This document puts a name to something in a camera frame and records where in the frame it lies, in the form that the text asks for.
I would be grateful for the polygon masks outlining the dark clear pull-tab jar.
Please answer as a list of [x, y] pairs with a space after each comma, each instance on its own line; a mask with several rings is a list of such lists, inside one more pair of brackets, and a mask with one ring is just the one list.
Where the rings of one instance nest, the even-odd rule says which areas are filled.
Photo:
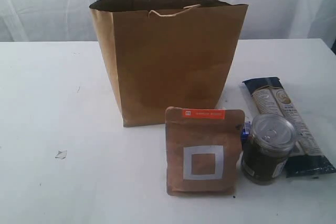
[[259, 185], [268, 185], [281, 174], [298, 139], [294, 126], [283, 116], [259, 114], [252, 120], [243, 146], [241, 169]]

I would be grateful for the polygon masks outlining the brown kraft pouch orange label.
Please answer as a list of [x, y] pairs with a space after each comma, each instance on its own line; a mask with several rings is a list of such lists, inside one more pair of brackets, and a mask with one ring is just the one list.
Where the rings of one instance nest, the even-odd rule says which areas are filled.
[[242, 110], [167, 108], [167, 193], [233, 194], [244, 122]]

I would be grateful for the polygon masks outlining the small white blue packet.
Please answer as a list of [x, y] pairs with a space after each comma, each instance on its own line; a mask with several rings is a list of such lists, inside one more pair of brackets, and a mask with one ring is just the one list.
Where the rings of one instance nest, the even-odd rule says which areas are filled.
[[243, 130], [242, 130], [242, 133], [241, 133], [241, 140], [242, 141], [245, 141], [245, 140], [248, 139], [248, 136], [249, 136], [249, 133], [250, 133], [250, 127], [251, 127], [251, 122], [250, 121], [244, 123]]

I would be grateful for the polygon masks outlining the dark blue pasta packet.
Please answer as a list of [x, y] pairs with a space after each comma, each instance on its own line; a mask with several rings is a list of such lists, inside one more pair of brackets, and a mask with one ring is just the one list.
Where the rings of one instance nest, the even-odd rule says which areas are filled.
[[335, 173], [313, 135], [291, 102], [278, 77], [243, 81], [259, 113], [273, 113], [286, 118], [296, 129], [299, 139], [285, 164], [287, 177], [318, 176]]

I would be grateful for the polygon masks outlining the brown paper shopping bag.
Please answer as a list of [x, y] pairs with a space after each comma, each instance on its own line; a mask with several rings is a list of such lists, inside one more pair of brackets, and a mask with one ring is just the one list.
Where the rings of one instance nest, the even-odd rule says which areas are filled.
[[163, 124], [170, 106], [216, 107], [247, 4], [97, 0], [89, 9], [125, 127]]

